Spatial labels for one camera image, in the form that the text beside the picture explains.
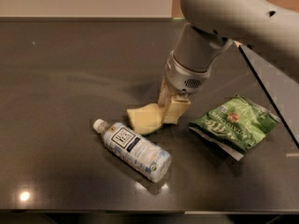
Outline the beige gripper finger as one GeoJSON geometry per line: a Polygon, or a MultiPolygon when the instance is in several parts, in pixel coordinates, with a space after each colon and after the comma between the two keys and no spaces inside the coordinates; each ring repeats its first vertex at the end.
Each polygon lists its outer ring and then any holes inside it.
{"type": "Polygon", "coordinates": [[[160,94],[158,98],[158,106],[165,107],[170,102],[172,92],[169,90],[165,78],[162,80],[160,94]]]}
{"type": "Polygon", "coordinates": [[[190,99],[181,95],[167,97],[164,103],[163,123],[177,124],[179,118],[188,110],[190,105],[190,99]]]}

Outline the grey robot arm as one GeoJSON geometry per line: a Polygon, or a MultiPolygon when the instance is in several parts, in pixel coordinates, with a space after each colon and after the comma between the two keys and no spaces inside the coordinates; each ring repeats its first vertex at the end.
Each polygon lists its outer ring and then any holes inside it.
{"type": "Polygon", "coordinates": [[[299,75],[299,14],[265,0],[180,0],[186,19],[165,65],[158,105],[176,124],[211,67],[234,41],[249,46],[293,80],[299,75]]]}

